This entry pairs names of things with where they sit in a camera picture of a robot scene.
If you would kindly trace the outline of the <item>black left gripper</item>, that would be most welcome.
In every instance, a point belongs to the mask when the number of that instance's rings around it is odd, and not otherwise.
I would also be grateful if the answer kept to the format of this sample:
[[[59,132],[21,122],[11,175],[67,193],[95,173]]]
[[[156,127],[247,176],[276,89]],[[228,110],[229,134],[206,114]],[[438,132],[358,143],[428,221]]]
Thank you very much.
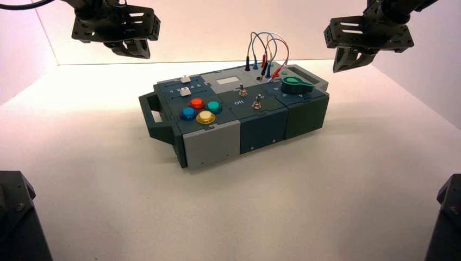
[[[152,8],[95,4],[75,12],[71,37],[82,42],[103,42],[120,56],[149,59],[147,40],[158,40],[160,19]],[[128,49],[123,41],[128,41]]]

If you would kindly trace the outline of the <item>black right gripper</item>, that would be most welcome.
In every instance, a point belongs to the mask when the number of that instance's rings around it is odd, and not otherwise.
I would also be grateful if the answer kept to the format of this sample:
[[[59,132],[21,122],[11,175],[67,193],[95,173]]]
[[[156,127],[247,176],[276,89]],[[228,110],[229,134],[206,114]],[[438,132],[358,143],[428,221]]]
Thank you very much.
[[[328,48],[337,48],[334,73],[369,65],[379,49],[407,49],[414,46],[406,25],[389,24],[375,17],[332,18],[323,35]]]

